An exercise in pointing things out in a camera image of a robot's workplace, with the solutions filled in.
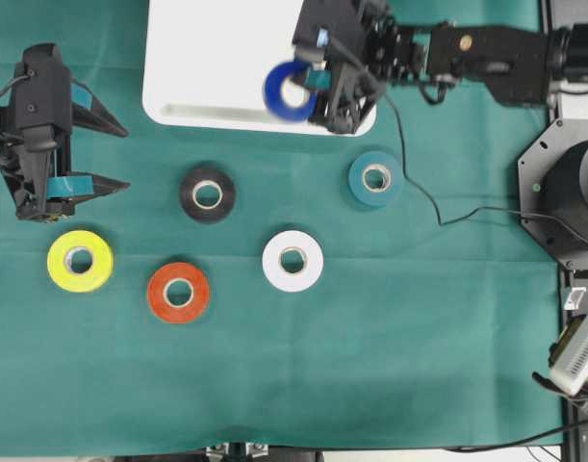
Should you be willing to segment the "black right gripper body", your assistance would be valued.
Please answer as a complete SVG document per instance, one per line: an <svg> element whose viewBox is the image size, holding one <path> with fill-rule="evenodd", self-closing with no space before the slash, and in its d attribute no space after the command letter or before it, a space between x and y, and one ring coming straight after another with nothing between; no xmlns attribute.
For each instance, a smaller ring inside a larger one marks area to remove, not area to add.
<svg viewBox="0 0 588 462"><path fill-rule="evenodd" d="M370 71L374 60L370 43L373 35L382 33L387 25L394 23L389 4L386 1L365 1L362 22L367 31L362 60L334 40L333 44L345 55L343 61L308 63L313 69L332 73L329 91L312 91L318 94L318 102L308 122L337 135L355 134L385 91L385 86Z"/></svg>

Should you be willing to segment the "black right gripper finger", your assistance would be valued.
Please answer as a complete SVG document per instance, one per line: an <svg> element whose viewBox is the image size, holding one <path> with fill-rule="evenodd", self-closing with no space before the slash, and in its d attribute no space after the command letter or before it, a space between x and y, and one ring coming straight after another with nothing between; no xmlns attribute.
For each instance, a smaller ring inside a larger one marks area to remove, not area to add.
<svg viewBox="0 0 588 462"><path fill-rule="evenodd" d="M294 82L308 91L329 91L332 73L325 69L307 67L294 75Z"/></svg>

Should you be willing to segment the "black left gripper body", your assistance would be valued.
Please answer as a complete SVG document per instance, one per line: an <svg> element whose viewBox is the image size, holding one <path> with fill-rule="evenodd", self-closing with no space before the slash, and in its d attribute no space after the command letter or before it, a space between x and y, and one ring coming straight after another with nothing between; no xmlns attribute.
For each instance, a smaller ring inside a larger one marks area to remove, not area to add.
<svg viewBox="0 0 588 462"><path fill-rule="evenodd" d="M51 125L16 129L7 107L0 107L0 172L20 220L55 222L74 215L68 199L47 196L48 179L67 173L70 135Z"/></svg>

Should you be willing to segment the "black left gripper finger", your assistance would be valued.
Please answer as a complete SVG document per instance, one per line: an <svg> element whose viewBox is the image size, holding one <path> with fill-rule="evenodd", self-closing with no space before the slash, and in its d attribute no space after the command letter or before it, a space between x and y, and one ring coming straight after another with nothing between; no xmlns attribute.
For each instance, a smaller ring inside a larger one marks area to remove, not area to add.
<svg viewBox="0 0 588 462"><path fill-rule="evenodd" d="M46 203L77 205L98 197L126 191L128 182L92 173L70 173L47 179Z"/></svg>
<svg viewBox="0 0 588 462"><path fill-rule="evenodd" d="M85 84L76 80L72 81L71 101L74 126L119 138L126 138L129 135L129 132Z"/></svg>

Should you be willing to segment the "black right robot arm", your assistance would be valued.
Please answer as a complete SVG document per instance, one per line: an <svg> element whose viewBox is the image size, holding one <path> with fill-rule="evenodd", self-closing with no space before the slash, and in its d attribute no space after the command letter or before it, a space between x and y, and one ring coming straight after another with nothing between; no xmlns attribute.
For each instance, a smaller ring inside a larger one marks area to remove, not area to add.
<svg viewBox="0 0 588 462"><path fill-rule="evenodd" d="M385 1L305 1L294 29L309 64L294 81L318 100L309 122L353 135L388 87L417 88L430 105L463 79L504 106L548 106L560 83L588 83L588 23L547 33L396 20Z"/></svg>

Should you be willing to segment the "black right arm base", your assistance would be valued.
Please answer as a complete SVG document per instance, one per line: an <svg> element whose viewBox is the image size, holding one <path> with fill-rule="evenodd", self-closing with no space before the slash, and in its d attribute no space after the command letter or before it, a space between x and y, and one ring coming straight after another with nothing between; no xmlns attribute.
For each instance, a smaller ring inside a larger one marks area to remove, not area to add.
<svg viewBox="0 0 588 462"><path fill-rule="evenodd" d="M588 34L576 36L588 58ZM559 93L550 125L518 161L521 225L566 270L588 270L588 72Z"/></svg>

